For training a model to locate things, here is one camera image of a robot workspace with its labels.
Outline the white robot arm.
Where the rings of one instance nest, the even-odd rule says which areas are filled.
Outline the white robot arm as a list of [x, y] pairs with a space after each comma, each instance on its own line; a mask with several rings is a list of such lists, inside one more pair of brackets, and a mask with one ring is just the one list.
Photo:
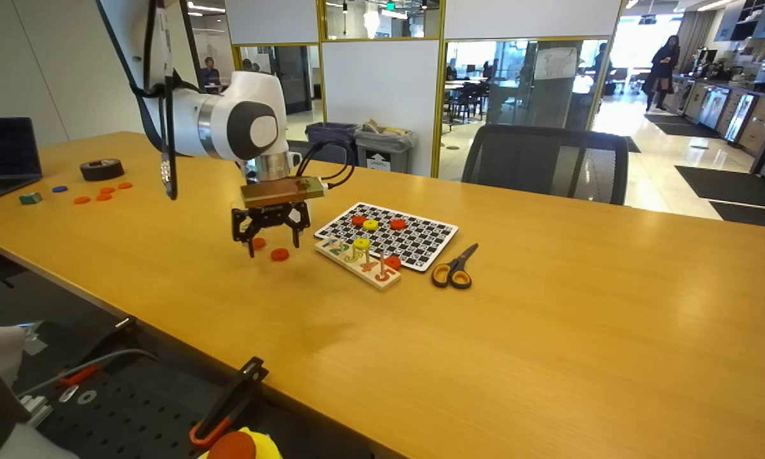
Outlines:
[[266, 227], [294, 239], [308, 227], [302, 181], [291, 173], [280, 80], [235, 71], [225, 90], [205, 90], [188, 23], [188, 0], [94, 0], [113, 42], [140, 126], [158, 150], [158, 179], [178, 196], [178, 159], [235, 162], [244, 204], [229, 213], [233, 239], [254, 251]]

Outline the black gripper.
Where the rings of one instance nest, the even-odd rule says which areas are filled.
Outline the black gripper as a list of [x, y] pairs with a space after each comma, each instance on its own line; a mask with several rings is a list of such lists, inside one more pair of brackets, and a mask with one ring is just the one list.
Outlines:
[[270, 204], [233, 213], [233, 239], [244, 243], [251, 258], [254, 258], [254, 237], [266, 227], [286, 224], [294, 233], [294, 248], [302, 251], [303, 229], [311, 224], [308, 206], [303, 201]]

